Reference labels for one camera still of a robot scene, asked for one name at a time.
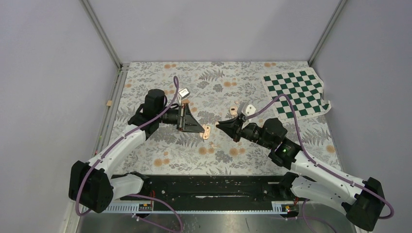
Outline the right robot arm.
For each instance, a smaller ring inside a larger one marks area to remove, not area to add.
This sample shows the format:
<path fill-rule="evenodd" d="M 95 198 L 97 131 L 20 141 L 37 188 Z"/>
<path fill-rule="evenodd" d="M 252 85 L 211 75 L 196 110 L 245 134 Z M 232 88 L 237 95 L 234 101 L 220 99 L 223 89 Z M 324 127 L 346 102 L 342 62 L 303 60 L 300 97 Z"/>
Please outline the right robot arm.
<path fill-rule="evenodd" d="M 220 121 L 217 128 L 235 142 L 246 139 L 270 150 L 268 157 L 277 166 L 288 169 L 279 195 L 309 199 L 342 213 L 355 226 L 372 232 L 384 207 L 381 182 L 349 175 L 305 154 L 302 146 L 286 137 L 287 129 L 277 118 L 266 120 L 262 127 L 244 124 L 241 117 Z"/>

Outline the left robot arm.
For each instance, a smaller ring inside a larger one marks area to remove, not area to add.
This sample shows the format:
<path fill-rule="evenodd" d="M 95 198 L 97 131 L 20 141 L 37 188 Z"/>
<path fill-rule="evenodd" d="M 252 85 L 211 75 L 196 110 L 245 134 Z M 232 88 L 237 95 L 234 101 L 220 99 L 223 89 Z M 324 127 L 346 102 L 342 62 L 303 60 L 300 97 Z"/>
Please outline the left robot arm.
<path fill-rule="evenodd" d="M 103 212 L 116 199 L 134 194 L 143 200 L 149 197 L 148 177 L 129 172 L 113 177 L 117 167 L 138 146 L 159 128 L 176 126 L 179 132 L 205 133 L 191 114 L 187 103 L 167 103 L 165 92 L 151 89 L 136 113 L 128 120 L 122 134 L 108 147 L 87 162 L 77 161 L 71 167 L 68 197 L 96 213 Z"/>

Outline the beige earbud charging case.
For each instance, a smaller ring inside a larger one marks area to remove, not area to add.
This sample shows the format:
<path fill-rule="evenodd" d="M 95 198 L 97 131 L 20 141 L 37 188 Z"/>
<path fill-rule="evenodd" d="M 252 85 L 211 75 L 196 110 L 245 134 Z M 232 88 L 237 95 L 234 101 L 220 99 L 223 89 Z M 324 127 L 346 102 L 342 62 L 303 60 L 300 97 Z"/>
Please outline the beige earbud charging case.
<path fill-rule="evenodd" d="M 211 133 L 211 127 L 209 125 L 205 125 L 205 124 L 203 124 L 202 127 L 204 129 L 204 132 L 202 133 L 202 138 L 204 140 L 208 140 L 209 137 L 210 137 L 210 133 Z"/>

